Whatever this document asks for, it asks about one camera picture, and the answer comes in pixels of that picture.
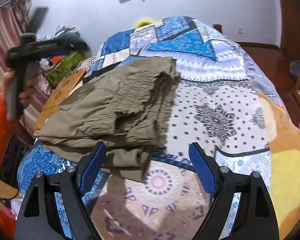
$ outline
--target bed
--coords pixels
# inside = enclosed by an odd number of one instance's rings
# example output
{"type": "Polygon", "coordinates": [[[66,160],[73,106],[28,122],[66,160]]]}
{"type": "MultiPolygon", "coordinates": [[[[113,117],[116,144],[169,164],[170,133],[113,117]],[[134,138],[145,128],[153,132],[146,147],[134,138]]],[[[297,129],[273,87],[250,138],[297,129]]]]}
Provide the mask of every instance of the bed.
{"type": "MultiPolygon", "coordinates": [[[[171,102],[167,143],[157,147],[144,183],[98,174],[83,202],[103,239],[191,239],[210,206],[188,145],[198,142],[233,172],[258,171],[270,191],[283,239],[300,218],[300,130],[289,120],[274,85],[251,57],[215,29],[190,17],[171,17],[120,32],[79,69],[87,76],[111,64],[172,56],[181,79],[171,102]]],[[[18,169],[25,194],[37,171],[75,165],[37,141],[18,169]]],[[[240,194],[220,238],[229,235],[240,194]]],[[[74,238],[56,194],[66,236],[74,238]]]]}

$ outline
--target red-brown floor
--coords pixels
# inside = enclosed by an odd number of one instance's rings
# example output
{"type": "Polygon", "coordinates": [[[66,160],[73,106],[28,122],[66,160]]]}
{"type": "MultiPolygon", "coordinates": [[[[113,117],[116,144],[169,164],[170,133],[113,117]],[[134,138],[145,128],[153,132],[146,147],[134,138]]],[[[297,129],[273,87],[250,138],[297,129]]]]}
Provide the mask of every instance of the red-brown floor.
{"type": "Polygon", "coordinates": [[[287,108],[291,121],[294,125],[298,126],[300,121],[300,106],[292,93],[295,82],[289,75],[290,62],[285,60],[280,52],[275,49],[243,49],[272,81],[287,108]]]}

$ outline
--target curtain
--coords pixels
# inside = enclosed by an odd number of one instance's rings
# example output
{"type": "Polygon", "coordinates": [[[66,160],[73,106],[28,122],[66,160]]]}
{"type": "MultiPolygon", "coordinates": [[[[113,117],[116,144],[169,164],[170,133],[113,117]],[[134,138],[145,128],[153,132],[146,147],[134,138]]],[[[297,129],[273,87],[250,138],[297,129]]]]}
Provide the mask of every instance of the curtain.
{"type": "MultiPolygon", "coordinates": [[[[10,48],[19,45],[19,35],[29,24],[26,0],[11,0],[9,4],[0,8],[0,92],[2,89],[2,75],[7,71],[5,57],[10,48]]],[[[38,118],[48,96],[37,88],[33,95],[33,102],[21,117],[16,130],[17,137],[25,144],[32,145],[34,141],[33,125],[38,118]]]]}

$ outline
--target metal screw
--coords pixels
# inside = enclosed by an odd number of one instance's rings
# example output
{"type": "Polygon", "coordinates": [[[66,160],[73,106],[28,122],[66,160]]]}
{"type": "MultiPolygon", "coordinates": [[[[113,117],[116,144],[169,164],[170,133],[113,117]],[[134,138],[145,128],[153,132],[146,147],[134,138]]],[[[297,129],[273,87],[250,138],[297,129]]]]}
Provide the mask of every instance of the metal screw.
{"type": "Polygon", "coordinates": [[[42,171],[38,171],[38,172],[35,174],[35,176],[36,176],[37,178],[40,178],[42,175],[43,175],[43,172],[42,172],[42,171]]]}
{"type": "Polygon", "coordinates": [[[75,166],[69,166],[69,167],[67,168],[67,171],[68,171],[68,172],[74,172],[74,171],[75,171],[75,166]]]}
{"type": "Polygon", "coordinates": [[[260,173],[257,172],[257,171],[254,171],[254,172],[252,173],[252,175],[253,175],[253,177],[255,177],[255,178],[260,178],[260,173]]]}
{"type": "Polygon", "coordinates": [[[226,167],[226,166],[221,166],[220,167],[220,170],[223,172],[223,173],[227,173],[229,171],[229,168],[226,167]]]}

